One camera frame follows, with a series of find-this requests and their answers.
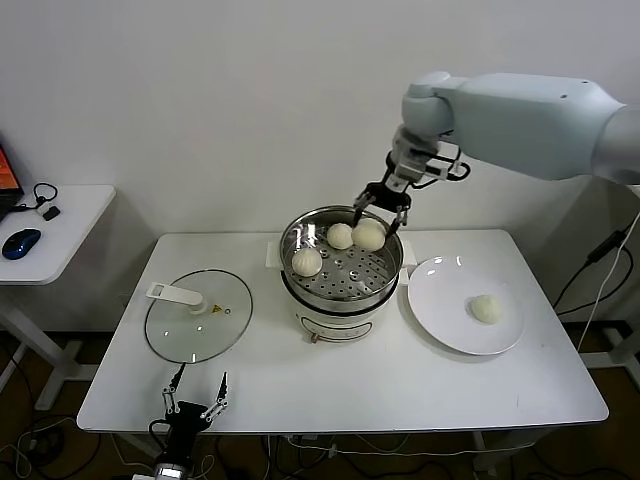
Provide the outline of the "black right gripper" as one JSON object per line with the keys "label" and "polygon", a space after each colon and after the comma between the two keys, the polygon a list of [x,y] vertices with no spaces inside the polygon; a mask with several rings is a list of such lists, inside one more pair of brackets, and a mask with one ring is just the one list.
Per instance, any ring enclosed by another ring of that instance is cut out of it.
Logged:
{"label": "black right gripper", "polygon": [[394,236],[397,231],[407,225],[408,210],[411,197],[407,193],[410,182],[397,177],[393,172],[386,172],[379,182],[370,182],[354,201],[353,226],[357,226],[363,212],[369,205],[383,210],[397,210],[396,217],[390,224],[388,235]]}

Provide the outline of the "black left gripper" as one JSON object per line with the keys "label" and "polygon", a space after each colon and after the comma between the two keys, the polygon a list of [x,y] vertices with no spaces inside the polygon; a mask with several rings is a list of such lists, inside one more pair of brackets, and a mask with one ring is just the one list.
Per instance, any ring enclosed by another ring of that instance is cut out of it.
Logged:
{"label": "black left gripper", "polygon": [[223,374],[215,402],[208,408],[204,405],[176,401],[175,394],[184,373],[182,363],[169,384],[162,389],[165,422],[169,426],[164,454],[168,458],[190,458],[196,437],[210,427],[228,406],[228,373]]}

